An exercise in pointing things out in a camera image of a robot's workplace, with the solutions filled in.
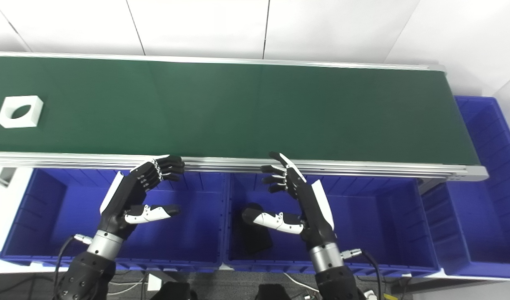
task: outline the gray carpet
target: gray carpet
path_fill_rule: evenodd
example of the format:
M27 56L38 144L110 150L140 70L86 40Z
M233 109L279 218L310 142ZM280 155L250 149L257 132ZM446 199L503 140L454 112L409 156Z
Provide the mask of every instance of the gray carpet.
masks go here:
M119 283L135 282L142 279L143 274L139 271L131 271L125 273L119 271L120 275L116 275L113 281ZM49 300L51 299L53 283L41 278L52 278L52 274L35 275L36 280L27 281L12 290L0 294L0 300ZM316 286L313 275L292 274L295 280ZM13 274L0 275L0 290L10 287L19 281L31 278L30 274ZM289 296L297 296L293 300L303 299L306 295L306 289L296 285L282 273L255 273L255 272L234 272L234 271L217 271L214 273L190 273L186 274L186 279L190 283L191 288L198 294L199 300L254 300L258 290L258 286L263 283L279 283L283 285ZM373 289L376 292L377 285L373 280L374 277L361 277L363 280L357 281L358 287L363 290ZM110 292L117 292L127 288L128 286L110 285ZM128 292L116 296L108 296L109 300L139 300L140 285ZM156 292L145 292L144 298L149 299Z

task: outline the robotic hand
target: robotic hand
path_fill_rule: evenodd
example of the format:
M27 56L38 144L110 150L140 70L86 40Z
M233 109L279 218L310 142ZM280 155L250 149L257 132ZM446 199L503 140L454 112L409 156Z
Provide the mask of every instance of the robotic hand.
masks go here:
M357 300L358 288L351 270L343 264L333 231L333 215L321 182L308 184L295 164L283 154L270 152L270 157L283 165L263 165L261 171L273 173L262 179L271 193L286 191L297 199L302 215L262 211L247 207L242 217L248 224L259 224L279 231L300 234L306 243L314 270L316 284L323 299Z
M177 215L177 205L142 205L146 192L162 180L178 181L184 173L179 156L165 155L135 167L129 175L114 178L101 204L101 220L87 251L74 258L68 272L55 286L56 300L105 299L108 283L116 271L114 259L123 241L137 224Z

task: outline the cable connector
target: cable connector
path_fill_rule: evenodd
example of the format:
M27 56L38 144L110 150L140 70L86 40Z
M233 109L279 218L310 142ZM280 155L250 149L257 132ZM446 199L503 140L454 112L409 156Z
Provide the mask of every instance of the cable connector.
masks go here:
M76 239L77 241L80 241L81 243L85 244L85 245L90 245L92 243L92 238L91 237L87 237L83 234L76 234L74 235L74 239Z
M346 250L340 253L340 256L343 260L348 260L349 258L354 258L355 256L359 256L362 254L362 250L360 249L352 249Z

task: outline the white foam block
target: white foam block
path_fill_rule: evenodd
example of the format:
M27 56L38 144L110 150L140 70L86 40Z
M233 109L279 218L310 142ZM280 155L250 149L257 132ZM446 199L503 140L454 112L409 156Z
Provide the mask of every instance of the white foam block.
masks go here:
M21 117L12 118L12 114L22 106L30 105L30 110ZM0 110L0 125L5 128L36 127L44 103L38 96L5 97Z

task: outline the blue plastic bin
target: blue plastic bin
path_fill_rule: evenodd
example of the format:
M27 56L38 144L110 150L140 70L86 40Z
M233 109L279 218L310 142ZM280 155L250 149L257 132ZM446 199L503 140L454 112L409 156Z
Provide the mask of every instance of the blue plastic bin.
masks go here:
M301 213L299 204L285 192L270 194L261 183L263 174L232 174L226 219L224 263L237 271L314 273L305 243L299 235L270 230L274 246L248 255L237 223L247 203L267 211ZM411 273L424 276L438 271L422 201L415 179L373 177L306 177L321 179L327 192L340 250L368 250L383 275ZM356 275L372 275L363 258L347 260Z
M494 98L456 100L490 178L424 195L436 254L448 275L510 278L510 131Z
M114 170L35 169L0 259L54 265L68 236L95 234L99 207L115 175ZM222 263L227 179L222 173L187 172L180 182L165 181L148 192L144 203L176 203L181 213L137 226L120 250L118 268L216 270ZM62 265L85 249L79 242L72 243Z

